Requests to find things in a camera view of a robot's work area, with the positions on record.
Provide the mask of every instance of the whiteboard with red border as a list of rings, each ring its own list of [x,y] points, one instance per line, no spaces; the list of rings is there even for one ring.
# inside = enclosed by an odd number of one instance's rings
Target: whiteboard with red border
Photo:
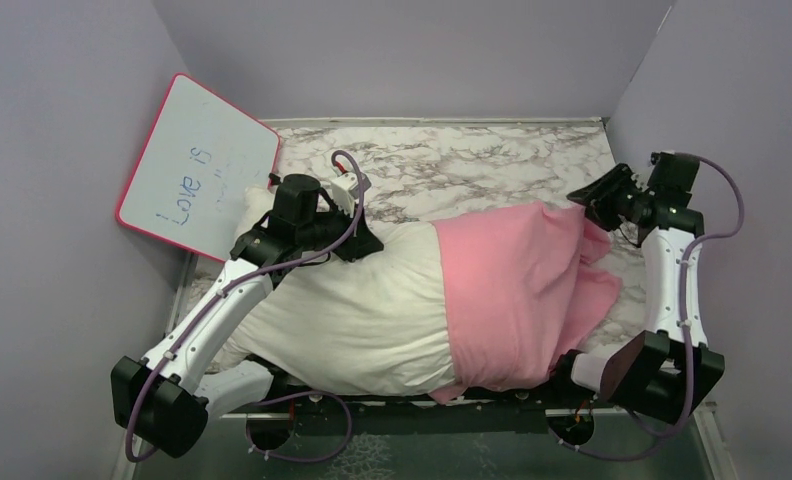
[[[189,76],[173,77],[117,220],[186,250],[226,260],[247,187],[269,184],[280,138]]]

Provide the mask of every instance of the pink towel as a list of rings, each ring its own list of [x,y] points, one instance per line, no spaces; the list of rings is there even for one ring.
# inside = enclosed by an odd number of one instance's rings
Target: pink towel
[[[434,222],[440,242],[449,346],[457,383],[532,388],[617,300],[621,281],[588,264],[611,249],[584,209],[536,202]]]

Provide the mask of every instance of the white fabric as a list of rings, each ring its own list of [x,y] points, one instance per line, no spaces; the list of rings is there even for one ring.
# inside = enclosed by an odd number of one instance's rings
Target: white fabric
[[[247,192],[240,232],[272,205]],[[437,233],[429,223],[375,228],[383,252],[297,268],[243,320],[219,369],[249,353],[336,394],[424,394],[455,382]]]

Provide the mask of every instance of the white marble surface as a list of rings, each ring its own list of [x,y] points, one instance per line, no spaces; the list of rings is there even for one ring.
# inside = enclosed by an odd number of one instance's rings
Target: white marble surface
[[[571,190],[614,165],[599,123],[530,126],[280,128],[278,173],[334,176],[335,149],[352,153],[370,177],[371,223],[449,218],[465,212],[541,200],[569,205]],[[200,262],[190,305],[210,284]],[[643,258],[620,236],[598,264],[623,279],[620,299],[583,345],[619,343],[642,329]]]

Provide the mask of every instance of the gray wall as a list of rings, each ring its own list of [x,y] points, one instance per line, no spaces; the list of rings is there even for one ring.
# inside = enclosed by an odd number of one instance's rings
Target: gray wall
[[[148,0],[0,0],[0,478],[110,475],[181,260],[113,211],[182,68]]]
[[[614,111],[672,0],[154,0],[190,72],[261,118]]]
[[[721,162],[746,196],[739,238],[712,245],[701,302],[742,479],[792,478],[792,0],[678,0],[608,134],[619,161],[652,150]],[[694,206],[729,228],[734,200],[704,170]]]

